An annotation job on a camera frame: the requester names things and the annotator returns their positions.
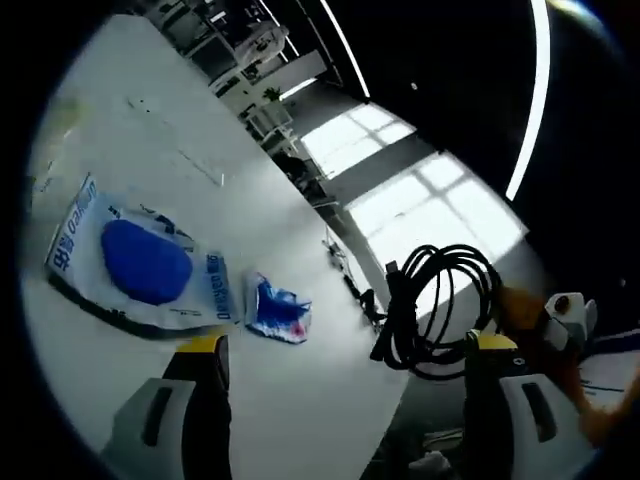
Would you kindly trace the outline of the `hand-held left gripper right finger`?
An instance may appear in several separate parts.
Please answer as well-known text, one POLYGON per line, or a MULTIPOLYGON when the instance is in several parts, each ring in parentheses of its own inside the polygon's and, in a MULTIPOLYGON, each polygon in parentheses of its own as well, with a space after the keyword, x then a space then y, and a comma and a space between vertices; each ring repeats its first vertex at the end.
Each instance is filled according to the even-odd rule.
POLYGON ((575 406, 508 337, 467 332, 464 383, 466 478, 572 479, 594 457, 575 406))

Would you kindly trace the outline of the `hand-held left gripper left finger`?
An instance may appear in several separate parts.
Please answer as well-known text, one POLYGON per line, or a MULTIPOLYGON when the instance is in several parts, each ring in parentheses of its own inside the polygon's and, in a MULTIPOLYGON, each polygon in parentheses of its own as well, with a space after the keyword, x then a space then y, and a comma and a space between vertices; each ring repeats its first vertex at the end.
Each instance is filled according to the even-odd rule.
POLYGON ((228 336, 196 337, 114 416, 101 452, 118 479, 230 479, 228 336))

